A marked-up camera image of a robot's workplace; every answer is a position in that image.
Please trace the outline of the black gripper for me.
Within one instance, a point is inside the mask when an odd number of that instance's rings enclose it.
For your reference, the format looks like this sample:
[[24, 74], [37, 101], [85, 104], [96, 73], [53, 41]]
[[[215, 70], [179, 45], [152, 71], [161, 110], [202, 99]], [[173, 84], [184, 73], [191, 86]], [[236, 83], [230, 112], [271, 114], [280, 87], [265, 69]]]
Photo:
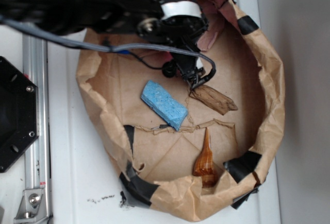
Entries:
[[[139, 36], [145, 40], [199, 53], [197, 41], [208, 28], [208, 21], [200, 6], [189, 0], [158, 0], [160, 18], [147, 18], [137, 25]], [[160, 68], [164, 76], [172, 78], [180, 72], [191, 87], [209, 81], [199, 56], [170, 53], [170, 60]]]

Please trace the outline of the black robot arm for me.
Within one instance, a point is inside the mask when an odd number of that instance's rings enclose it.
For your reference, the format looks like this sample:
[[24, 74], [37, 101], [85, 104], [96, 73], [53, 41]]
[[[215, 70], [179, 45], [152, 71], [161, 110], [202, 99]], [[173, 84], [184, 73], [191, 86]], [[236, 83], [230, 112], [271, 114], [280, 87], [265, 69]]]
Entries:
[[[205, 73], [197, 41], [208, 21], [190, 0], [1, 0], [1, 23], [17, 31], [77, 49], [131, 54], [133, 49], [167, 51], [162, 72], [181, 73], [192, 89], [216, 73]], [[97, 33], [136, 34], [143, 43], [114, 46], [71, 41], [66, 35], [90, 28]]]

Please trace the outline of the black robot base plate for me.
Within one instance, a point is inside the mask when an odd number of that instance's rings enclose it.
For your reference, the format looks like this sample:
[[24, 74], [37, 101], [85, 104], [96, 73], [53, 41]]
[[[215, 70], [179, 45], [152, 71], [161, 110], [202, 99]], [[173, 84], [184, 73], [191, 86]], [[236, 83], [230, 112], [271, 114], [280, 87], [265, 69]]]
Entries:
[[1, 57], [1, 173], [7, 172], [38, 138], [37, 90]]

